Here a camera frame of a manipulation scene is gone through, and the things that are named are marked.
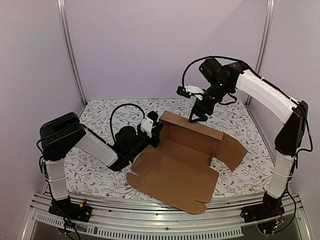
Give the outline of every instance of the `white wall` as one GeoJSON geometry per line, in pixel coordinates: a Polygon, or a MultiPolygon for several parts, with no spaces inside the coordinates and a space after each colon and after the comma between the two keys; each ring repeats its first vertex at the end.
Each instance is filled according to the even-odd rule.
{"type": "MultiPolygon", "coordinates": [[[[266,0],[68,0],[86,97],[178,98],[186,66],[207,55],[254,67],[266,7],[266,0]]],[[[186,82],[208,86],[197,66],[186,82]]]]}
{"type": "Polygon", "coordinates": [[[17,240],[43,190],[40,126],[82,106],[56,0],[0,2],[0,239],[17,240]]]}
{"type": "MultiPolygon", "coordinates": [[[[302,152],[291,182],[298,192],[311,224],[314,239],[320,239],[320,1],[275,1],[274,18],[261,75],[297,100],[309,105],[308,121],[313,153],[302,152]]],[[[258,102],[253,114],[267,139],[274,139],[280,122],[258,102]]],[[[307,134],[303,147],[309,148],[307,134]]]]}

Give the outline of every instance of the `floral tablecloth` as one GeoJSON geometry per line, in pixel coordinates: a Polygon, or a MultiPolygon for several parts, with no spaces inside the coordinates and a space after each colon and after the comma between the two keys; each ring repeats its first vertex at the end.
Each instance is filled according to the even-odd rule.
{"type": "MultiPolygon", "coordinates": [[[[94,100],[90,101],[80,116],[80,121],[113,144],[109,128],[111,112],[120,104],[134,103],[147,113],[170,111],[189,117],[192,99],[136,99],[136,100],[94,100]]],[[[113,117],[115,133],[126,125],[137,126],[142,119],[138,109],[126,106],[113,117]]],[[[219,172],[214,198],[264,192],[268,188],[274,164],[270,154],[245,106],[241,101],[228,106],[216,105],[213,115],[203,124],[220,130],[238,139],[248,150],[241,165],[231,172],[227,166],[213,158],[211,167],[219,172]]],[[[126,175],[131,166],[120,172],[109,170],[100,161],[86,152],[73,148],[65,158],[65,173],[68,190],[74,193],[97,197],[151,200],[152,197],[128,185],[126,175]]]]}

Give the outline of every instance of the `brown box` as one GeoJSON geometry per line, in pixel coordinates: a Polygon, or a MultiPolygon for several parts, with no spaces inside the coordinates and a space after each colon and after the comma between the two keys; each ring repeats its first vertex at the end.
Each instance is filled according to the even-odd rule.
{"type": "Polygon", "coordinates": [[[219,173],[210,168],[212,157],[234,171],[247,150],[238,140],[166,111],[158,148],[147,147],[127,175],[135,189],[190,214],[203,213],[215,190],[219,173]]]}

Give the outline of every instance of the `floral pattern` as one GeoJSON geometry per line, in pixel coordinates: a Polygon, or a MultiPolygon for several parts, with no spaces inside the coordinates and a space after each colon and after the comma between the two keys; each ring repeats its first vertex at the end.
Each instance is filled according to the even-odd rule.
{"type": "MultiPolygon", "coordinates": [[[[113,144],[109,120],[111,112],[120,104],[134,103],[146,113],[170,111],[189,117],[194,104],[191,99],[136,99],[90,101],[80,116],[80,121],[108,143],[113,144]]],[[[119,108],[112,119],[116,133],[123,126],[137,126],[142,113],[132,106],[119,108]]],[[[231,172],[221,161],[213,158],[210,167],[219,172],[214,198],[264,192],[268,188],[274,164],[270,154],[245,106],[241,101],[228,106],[216,105],[214,113],[203,124],[238,139],[248,150],[242,163],[231,172]]],[[[109,170],[103,163],[86,152],[73,148],[65,158],[66,182],[70,192],[93,197],[152,200],[152,197],[128,185],[126,175],[131,166],[120,172],[109,170]]]]}

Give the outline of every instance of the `cardboard box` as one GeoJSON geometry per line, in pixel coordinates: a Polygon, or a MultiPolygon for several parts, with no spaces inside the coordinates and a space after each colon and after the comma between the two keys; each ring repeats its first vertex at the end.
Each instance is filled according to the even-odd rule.
{"type": "Polygon", "coordinates": [[[203,213],[215,190],[219,173],[212,157],[234,171],[247,150],[235,138],[166,111],[157,149],[147,147],[127,175],[135,189],[190,214],[203,213]]]}

